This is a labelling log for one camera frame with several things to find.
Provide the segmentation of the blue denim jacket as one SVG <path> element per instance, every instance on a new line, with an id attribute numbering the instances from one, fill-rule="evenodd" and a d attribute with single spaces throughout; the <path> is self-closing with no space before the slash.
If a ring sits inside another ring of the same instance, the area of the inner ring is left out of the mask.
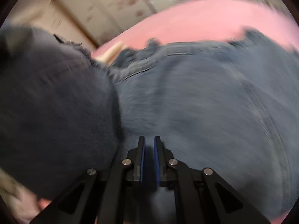
<path id="1" fill-rule="evenodd" d="M 213 168 L 266 218 L 298 198 L 298 52 L 240 41 L 126 49 L 112 65 L 39 28 L 1 30 L 1 168 L 54 199 L 140 136 Z"/>

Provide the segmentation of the folded white fluffy blanket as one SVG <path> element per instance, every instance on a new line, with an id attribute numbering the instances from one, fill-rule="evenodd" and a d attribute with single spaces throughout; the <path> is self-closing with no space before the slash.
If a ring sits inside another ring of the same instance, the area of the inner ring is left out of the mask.
<path id="1" fill-rule="evenodd" d="M 30 223 L 40 213 L 36 195 L 2 169 L 1 196 L 18 223 Z"/>

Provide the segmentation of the pink fleece bed sheet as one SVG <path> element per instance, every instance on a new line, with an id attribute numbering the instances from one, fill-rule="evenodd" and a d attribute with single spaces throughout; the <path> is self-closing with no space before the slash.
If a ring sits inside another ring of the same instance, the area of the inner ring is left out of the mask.
<path id="1" fill-rule="evenodd" d="M 191 0 L 156 13 L 93 52 L 110 64 L 124 48 L 142 49 L 156 38 L 162 44 L 241 39 L 253 28 L 288 49 L 298 49 L 298 25 L 285 15 L 249 0 Z"/>

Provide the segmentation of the floral sliding wardrobe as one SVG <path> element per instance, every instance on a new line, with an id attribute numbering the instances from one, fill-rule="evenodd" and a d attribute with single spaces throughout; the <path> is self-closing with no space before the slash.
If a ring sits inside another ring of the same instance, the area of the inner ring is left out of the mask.
<path id="1" fill-rule="evenodd" d="M 138 22 L 188 0 L 55 0 L 96 46 Z"/>

